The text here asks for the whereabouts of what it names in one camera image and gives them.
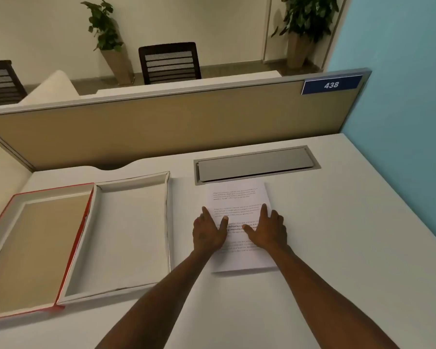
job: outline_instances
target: office chair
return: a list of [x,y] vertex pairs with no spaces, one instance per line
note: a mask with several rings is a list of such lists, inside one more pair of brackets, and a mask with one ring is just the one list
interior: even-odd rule
[[139,48],[146,85],[201,79],[195,43],[173,43]]
[[0,105],[19,103],[27,95],[10,60],[0,60]]

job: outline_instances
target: open box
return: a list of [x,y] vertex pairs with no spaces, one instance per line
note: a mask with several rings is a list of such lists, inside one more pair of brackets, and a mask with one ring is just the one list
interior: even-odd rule
[[134,292],[165,277],[169,176],[15,194],[0,215],[0,318]]

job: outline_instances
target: beige planter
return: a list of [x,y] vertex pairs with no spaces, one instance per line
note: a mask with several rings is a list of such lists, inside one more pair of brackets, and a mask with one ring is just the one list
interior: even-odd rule
[[105,61],[113,71],[119,85],[123,86],[133,84],[134,74],[132,64],[129,61],[124,44],[121,52],[116,50],[101,50],[100,52],[102,52]]
[[300,36],[297,33],[289,33],[287,66],[289,68],[301,68],[314,47],[315,43],[307,35]]

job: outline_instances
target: green plant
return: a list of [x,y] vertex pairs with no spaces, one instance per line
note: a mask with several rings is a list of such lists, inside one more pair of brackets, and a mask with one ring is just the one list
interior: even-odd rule
[[[337,0],[281,0],[286,3],[285,27],[279,35],[286,32],[306,34],[315,43],[324,34],[331,34],[330,25],[335,12],[339,12]],[[272,36],[278,32],[276,27]]]
[[98,42],[94,51],[100,49],[116,50],[120,52],[123,43],[118,39],[118,32],[116,31],[115,24],[109,16],[113,13],[113,6],[105,0],[102,0],[100,5],[87,1],[81,3],[86,5],[92,12],[92,16],[89,17],[89,22],[91,23],[91,26],[89,26],[89,32],[92,33],[94,29],[97,30],[94,36],[98,35]]

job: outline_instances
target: number sign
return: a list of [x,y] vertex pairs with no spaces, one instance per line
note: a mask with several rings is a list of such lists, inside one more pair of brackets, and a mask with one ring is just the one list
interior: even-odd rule
[[302,88],[302,94],[313,94],[323,92],[343,91],[345,89],[355,89],[358,87],[362,75],[333,77],[323,79],[308,79]]

